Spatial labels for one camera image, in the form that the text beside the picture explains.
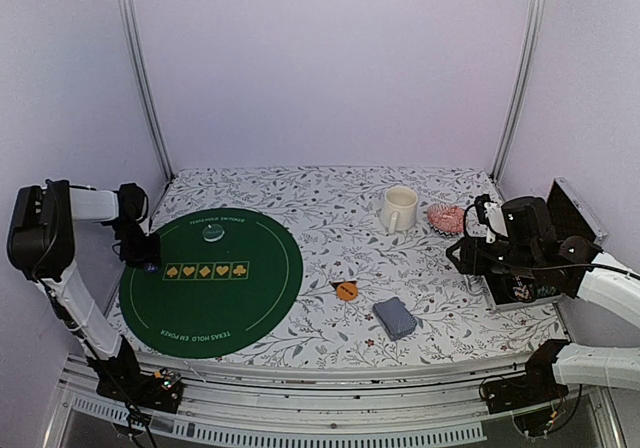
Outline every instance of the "purple wall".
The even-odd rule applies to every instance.
[[[18,188],[45,178],[117,189],[162,185],[117,0],[0,0],[0,240]],[[110,230],[77,225],[85,281],[104,304],[121,269]],[[76,342],[0,256],[0,446],[40,446]]]
[[[640,270],[638,6],[638,0],[547,0],[501,183],[509,197],[546,195],[554,177],[566,177],[607,228],[605,248],[636,271]],[[606,310],[579,301],[563,303],[562,308],[578,341],[640,345],[640,330]],[[626,395],[625,400],[621,415],[637,413],[638,393]],[[639,430],[636,425],[629,434],[629,446],[640,446]]]
[[[135,0],[177,168],[489,168],[529,0]]]

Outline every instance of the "slotted vent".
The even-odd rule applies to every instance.
[[[127,423],[127,410],[107,400],[76,394],[73,408],[112,423]],[[374,435],[271,434],[217,428],[183,420],[175,420],[171,425],[172,431],[159,431],[158,434],[224,448],[421,448],[457,446],[487,439],[480,423]]]

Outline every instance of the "white mug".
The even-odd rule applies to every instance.
[[[406,186],[394,186],[384,194],[380,221],[388,233],[405,231],[416,224],[418,194]]]

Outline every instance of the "floral pattern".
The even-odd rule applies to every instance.
[[[418,223],[388,235],[377,213],[384,191],[399,184],[419,194]],[[274,218],[300,246],[305,273],[289,314],[258,342],[214,363],[322,369],[428,365],[525,353],[548,338],[564,338],[553,305],[491,312],[484,296],[469,294],[445,257],[455,238],[431,228],[427,207],[465,207],[482,193],[498,199],[487,175],[472,169],[185,170],[169,187],[153,229],[194,211],[232,206]],[[331,285],[347,280],[355,280],[359,291],[351,302],[338,299]],[[418,321],[416,331],[398,342],[389,340],[372,314],[374,303],[394,296]],[[117,301],[109,320],[136,349],[153,352],[127,329]]]

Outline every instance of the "round green mat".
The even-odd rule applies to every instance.
[[[208,224],[224,237],[206,242]],[[200,211],[158,230],[163,265],[127,268],[120,307],[131,331],[151,348],[181,358],[238,351],[289,312],[302,281],[302,256],[281,224],[235,208]]]

